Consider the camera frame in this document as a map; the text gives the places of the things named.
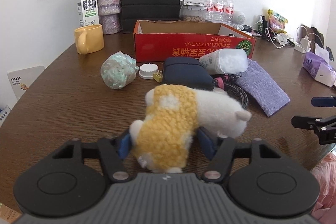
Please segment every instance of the mug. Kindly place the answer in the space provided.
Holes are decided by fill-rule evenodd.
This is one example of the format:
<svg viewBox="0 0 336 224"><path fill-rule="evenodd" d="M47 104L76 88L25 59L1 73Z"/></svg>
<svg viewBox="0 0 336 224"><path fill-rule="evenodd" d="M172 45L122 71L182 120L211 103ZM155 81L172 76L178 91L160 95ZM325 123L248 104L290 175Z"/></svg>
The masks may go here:
<svg viewBox="0 0 336 224"><path fill-rule="evenodd" d="M104 47L102 25L90 25L75 30L76 48L79 54L100 51Z"/></svg>

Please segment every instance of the purple tissue package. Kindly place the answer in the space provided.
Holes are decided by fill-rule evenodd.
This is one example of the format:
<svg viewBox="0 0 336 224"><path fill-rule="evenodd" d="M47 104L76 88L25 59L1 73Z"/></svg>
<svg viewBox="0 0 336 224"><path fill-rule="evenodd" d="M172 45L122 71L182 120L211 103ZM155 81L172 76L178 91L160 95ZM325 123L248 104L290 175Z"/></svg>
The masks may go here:
<svg viewBox="0 0 336 224"><path fill-rule="evenodd" d="M318 82L332 87L336 80L336 71L328 66L328 63L320 56L307 52L303 61L303 67Z"/></svg>

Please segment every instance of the dark brown table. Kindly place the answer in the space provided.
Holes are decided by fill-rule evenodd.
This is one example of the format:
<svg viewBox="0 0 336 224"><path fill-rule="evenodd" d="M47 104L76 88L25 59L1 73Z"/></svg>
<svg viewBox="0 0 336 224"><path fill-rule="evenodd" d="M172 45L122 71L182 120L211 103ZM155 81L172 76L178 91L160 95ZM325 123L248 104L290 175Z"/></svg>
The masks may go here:
<svg viewBox="0 0 336 224"><path fill-rule="evenodd" d="M121 90L108 88L100 76L102 63L113 53L122 51L134 57L132 34L105 36L105 48L79 55L75 45L60 55L31 85L0 128L0 202L18 210L13 196L16 178L70 138L93 142L103 136L122 133L135 119L143 119L144 95L157 85L155 80L135 81ZM276 49L258 40L253 54L256 60L288 94L291 101L272 117L251 101L252 119L239 141L259 137L312 169L334 145L320 146L312 131L291 126L294 115L328 117L330 108L314 108L312 97L335 92L316 82L302 68L304 55L286 46ZM197 141L189 156L187 172L201 173L207 164ZM98 167L98 160L86 163ZM141 171L130 155L125 164L130 173ZM235 168L246 164L238 160Z"/></svg>

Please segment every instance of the red and white label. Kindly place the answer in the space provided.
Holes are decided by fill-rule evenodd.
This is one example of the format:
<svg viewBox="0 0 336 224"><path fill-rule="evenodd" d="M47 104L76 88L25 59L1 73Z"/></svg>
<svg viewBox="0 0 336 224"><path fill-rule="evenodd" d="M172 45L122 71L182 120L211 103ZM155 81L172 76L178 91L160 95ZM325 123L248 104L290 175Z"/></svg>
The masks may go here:
<svg viewBox="0 0 336 224"><path fill-rule="evenodd" d="M214 11L223 12L224 11L224 3L216 3L214 6Z"/></svg>
<svg viewBox="0 0 336 224"><path fill-rule="evenodd" d="M207 3L207 11L213 11L213 2Z"/></svg>
<svg viewBox="0 0 336 224"><path fill-rule="evenodd" d="M233 3L230 3L230 5L225 5L225 12L227 14L232 14L233 13Z"/></svg>

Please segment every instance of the red cardboard box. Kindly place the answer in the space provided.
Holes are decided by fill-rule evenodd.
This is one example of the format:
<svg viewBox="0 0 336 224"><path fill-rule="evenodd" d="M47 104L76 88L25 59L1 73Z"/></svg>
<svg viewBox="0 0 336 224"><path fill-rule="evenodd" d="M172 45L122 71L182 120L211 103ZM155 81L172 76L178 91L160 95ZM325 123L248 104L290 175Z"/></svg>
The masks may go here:
<svg viewBox="0 0 336 224"><path fill-rule="evenodd" d="M133 35L137 62L172 56L200 58L222 48L243 48L251 58L256 41L225 24L193 21L139 20Z"/></svg>

